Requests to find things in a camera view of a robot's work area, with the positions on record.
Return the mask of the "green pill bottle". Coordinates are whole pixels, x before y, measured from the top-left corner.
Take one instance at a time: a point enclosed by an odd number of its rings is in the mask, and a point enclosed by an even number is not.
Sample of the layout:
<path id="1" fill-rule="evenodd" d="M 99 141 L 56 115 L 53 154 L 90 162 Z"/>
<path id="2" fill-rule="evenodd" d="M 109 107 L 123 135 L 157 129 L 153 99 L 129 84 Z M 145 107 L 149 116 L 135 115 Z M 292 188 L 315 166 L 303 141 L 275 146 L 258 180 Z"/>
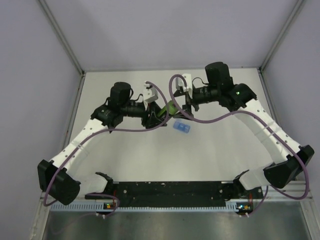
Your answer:
<path id="1" fill-rule="evenodd" d="M 165 118 L 167 115 L 167 112 L 170 116 L 175 115 L 179 110 L 176 108 L 174 102 L 170 100 L 167 105 L 165 105 L 158 113 L 157 117 L 158 118 Z"/>

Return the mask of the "blue pill organizer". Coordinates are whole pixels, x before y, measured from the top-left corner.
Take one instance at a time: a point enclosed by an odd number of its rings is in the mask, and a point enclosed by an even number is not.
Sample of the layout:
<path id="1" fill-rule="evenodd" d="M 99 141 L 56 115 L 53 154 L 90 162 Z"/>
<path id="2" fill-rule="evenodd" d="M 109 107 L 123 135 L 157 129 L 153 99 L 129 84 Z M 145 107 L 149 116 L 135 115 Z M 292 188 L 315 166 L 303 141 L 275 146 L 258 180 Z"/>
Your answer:
<path id="1" fill-rule="evenodd" d="M 191 130 L 191 126 L 181 120 L 176 120 L 173 123 L 173 128 L 181 133 L 188 134 Z"/>

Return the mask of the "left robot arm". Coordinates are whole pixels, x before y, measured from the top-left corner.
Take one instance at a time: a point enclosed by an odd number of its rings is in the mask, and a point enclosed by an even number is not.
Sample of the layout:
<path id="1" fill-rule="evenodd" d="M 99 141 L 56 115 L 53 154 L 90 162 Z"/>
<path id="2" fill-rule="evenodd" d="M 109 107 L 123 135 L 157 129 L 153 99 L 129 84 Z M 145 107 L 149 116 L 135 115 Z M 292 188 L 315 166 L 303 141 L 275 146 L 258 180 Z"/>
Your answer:
<path id="1" fill-rule="evenodd" d="M 109 198 L 114 191 L 112 179 L 105 173 L 95 172 L 82 179 L 75 174 L 80 163 L 85 160 L 105 133 L 121 132 L 117 126 L 125 117 L 141 119 L 140 133 L 165 126 L 170 118 L 169 102 L 164 99 L 164 107 L 157 100 L 165 95 L 154 83 L 144 84 L 142 101 L 132 99 L 133 89 L 127 82 L 116 82 L 110 89 L 105 102 L 97 107 L 80 133 L 51 160 L 42 160 L 37 166 L 40 189 L 44 192 L 43 205 L 48 207 L 48 197 L 54 202 L 69 205 L 79 195 L 98 194 Z"/>

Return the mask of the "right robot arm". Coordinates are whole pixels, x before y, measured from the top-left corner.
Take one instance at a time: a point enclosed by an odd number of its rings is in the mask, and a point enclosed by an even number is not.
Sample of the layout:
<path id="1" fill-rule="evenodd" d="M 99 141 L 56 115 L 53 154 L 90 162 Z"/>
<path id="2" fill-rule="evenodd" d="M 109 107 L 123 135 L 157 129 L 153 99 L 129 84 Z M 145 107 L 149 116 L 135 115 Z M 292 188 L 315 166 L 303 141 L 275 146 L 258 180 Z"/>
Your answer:
<path id="1" fill-rule="evenodd" d="M 170 91 L 174 101 L 176 97 L 185 96 L 185 105 L 176 108 L 185 118 L 196 121 L 191 107 L 197 111 L 201 104 L 217 102 L 235 116 L 258 139 L 270 155 L 271 160 L 255 169 L 240 173 L 234 181 L 233 192 L 239 198 L 245 198 L 252 189 L 272 186 L 283 189 L 301 172 L 314 156 L 310 145 L 302 146 L 292 139 L 263 108 L 253 90 L 244 83 L 235 84 L 227 64 L 214 62 L 205 68 L 207 83 L 194 87 L 193 81 L 181 74 L 171 77 L 176 91 Z"/>

